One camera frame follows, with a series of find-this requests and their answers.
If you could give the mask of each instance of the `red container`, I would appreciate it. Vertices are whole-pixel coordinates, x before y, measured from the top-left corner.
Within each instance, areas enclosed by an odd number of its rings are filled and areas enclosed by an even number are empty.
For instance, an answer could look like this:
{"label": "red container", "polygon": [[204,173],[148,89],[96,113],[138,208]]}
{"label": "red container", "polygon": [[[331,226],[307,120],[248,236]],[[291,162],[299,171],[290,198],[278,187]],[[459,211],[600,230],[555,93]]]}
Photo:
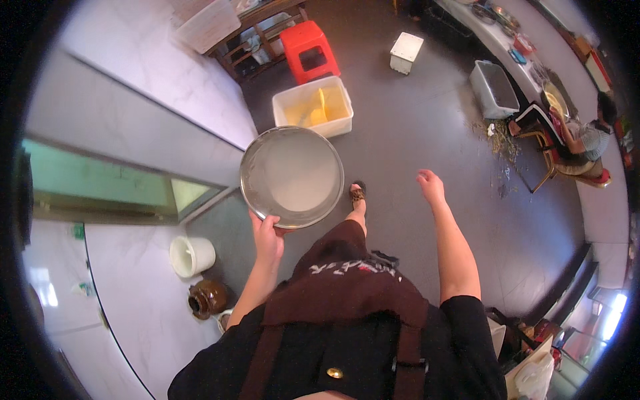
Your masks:
{"label": "red container", "polygon": [[513,41],[513,47],[520,52],[523,56],[528,56],[532,52],[536,51],[536,47],[533,46],[527,35],[517,33]]}

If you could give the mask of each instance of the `foot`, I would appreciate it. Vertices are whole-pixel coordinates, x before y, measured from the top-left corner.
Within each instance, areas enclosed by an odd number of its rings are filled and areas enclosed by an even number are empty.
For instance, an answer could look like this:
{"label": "foot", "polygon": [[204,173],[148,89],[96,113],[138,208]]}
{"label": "foot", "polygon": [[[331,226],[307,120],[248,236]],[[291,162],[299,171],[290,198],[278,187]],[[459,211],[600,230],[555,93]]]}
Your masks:
{"label": "foot", "polygon": [[352,183],[349,189],[349,195],[351,197],[351,203],[353,204],[353,210],[360,211],[364,214],[367,210],[365,189],[363,189],[359,183]]}
{"label": "foot", "polygon": [[518,136],[518,134],[520,134],[521,128],[518,126],[518,124],[516,124],[516,122],[514,120],[509,121],[509,133],[511,133],[512,136]]}

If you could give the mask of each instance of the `striped shirt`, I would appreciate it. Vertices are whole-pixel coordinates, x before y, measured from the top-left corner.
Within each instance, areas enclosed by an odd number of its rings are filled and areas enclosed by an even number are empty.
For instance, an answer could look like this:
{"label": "striped shirt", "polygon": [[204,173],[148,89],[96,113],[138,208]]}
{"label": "striped shirt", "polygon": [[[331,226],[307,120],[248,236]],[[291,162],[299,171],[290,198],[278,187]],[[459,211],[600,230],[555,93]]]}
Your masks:
{"label": "striped shirt", "polygon": [[580,127],[577,133],[577,137],[582,140],[584,144],[584,155],[590,161],[597,161],[602,157],[604,150],[607,149],[609,144],[609,138],[611,137],[611,130],[599,124],[597,121],[592,121]]}

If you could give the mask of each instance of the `clay pot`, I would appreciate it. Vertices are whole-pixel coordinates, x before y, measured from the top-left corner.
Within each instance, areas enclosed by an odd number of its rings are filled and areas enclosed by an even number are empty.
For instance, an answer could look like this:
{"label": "clay pot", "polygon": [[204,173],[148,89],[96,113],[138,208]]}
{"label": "clay pot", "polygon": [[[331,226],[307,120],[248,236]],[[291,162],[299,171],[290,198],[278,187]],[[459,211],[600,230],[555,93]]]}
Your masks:
{"label": "clay pot", "polygon": [[214,280],[203,279],[189,288],[189,307],[198,319],[207,319],[224,311],[227,306],[227,290]]}

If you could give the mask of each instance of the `black shirt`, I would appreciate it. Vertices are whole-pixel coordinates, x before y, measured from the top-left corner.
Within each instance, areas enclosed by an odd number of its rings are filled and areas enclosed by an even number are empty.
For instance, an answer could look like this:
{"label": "black shirt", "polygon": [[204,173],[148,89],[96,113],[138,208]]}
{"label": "black shirt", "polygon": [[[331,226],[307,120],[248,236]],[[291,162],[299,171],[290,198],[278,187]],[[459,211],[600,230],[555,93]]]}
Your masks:
{"label": "black shirt", "polygon": [[[264,314],[261,305],[173,379],[170,399],[236,399],[252,360]],[[292,323],[285,328],[264,399],[295,399],[335,390],[356,399],[388,399],[400,324],[386,312],[344,325]],[[482,303],[456,296],[429,306],[422,331],[427,362],[425,399],[506,399]],[[343,372],[342,379],[326,374]]]}

